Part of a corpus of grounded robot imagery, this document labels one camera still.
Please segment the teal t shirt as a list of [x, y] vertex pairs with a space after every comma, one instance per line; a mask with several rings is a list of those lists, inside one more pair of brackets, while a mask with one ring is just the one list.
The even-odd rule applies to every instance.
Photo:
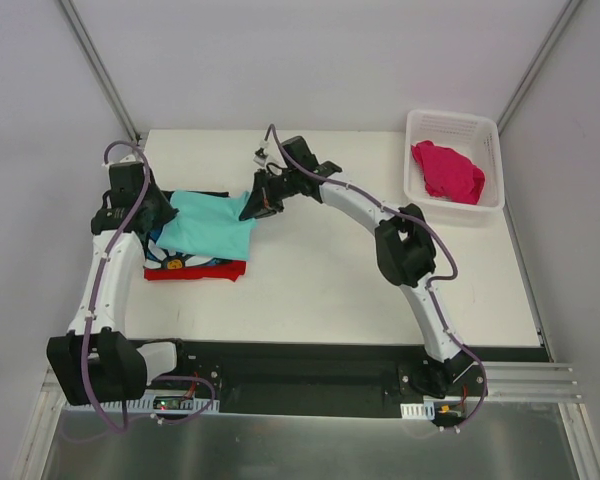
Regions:
[[255, 219], [240, 220], [249, 193], [222, 197], [176, 190], [170, 199], [178, 210], [156, 240], [165, 250], [226, 260], [248, 261]]

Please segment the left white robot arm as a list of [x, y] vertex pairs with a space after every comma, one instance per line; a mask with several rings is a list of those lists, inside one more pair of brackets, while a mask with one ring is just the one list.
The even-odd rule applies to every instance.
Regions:
[[177, 211], [139, 161], [108, 169], [110, 188], [91, 220], [92, 263], [74, 319], [49, 339], [47, 359], [69, 404], [136, 400], [159, 378], [184, 387], [190, 363], [173, 340], [136, 345], [124, 335], [131, 283], [143, 273], [150, 233]]

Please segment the red t shirt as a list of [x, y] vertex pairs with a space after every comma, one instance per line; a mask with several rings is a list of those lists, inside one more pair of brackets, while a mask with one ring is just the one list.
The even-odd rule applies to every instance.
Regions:
[[227, 279], [235, 282], [246, 273], [244, 261], [199, 264], [186, 266], [181, 260], [171, 260], [160, 268], [144, 267], [144, 278], [148, 281], [180, 281], [201, 279]]

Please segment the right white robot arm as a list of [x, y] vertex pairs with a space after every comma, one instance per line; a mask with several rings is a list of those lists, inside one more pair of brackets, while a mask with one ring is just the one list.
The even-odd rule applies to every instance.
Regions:
[[451, 275], [435, 273], [436, 249], [442, 242], [422, 210], [414, 204], [390, 207], [375, 199], [351, 183], [338, 165], [319, 162], [301, 136], [278, 145], [284, 166], [271, 159], [268, 146], [268, 140], [263, 139], [254, 153], [258, 169], [239, 219], [275, 215], [284, 210], [286, 199], [304, 195], [364, 227], [374, 238], [381, 275], [402, 291], [422, 333], [426, 360], [409, 375], [410, 387], [436, 399], [456, 392], [478, 359], [460, 340], [438, 298], [435, 283], [455, 279], [458, 269], [450, 260]]

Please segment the white plastic basket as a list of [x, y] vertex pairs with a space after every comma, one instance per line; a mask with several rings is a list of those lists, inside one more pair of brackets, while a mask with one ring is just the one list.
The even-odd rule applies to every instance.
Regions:
[[413, 202], [458, 222], [499, 214], [505, 195], [495, 122], [466, 113], [410, 111], [403, 190]]

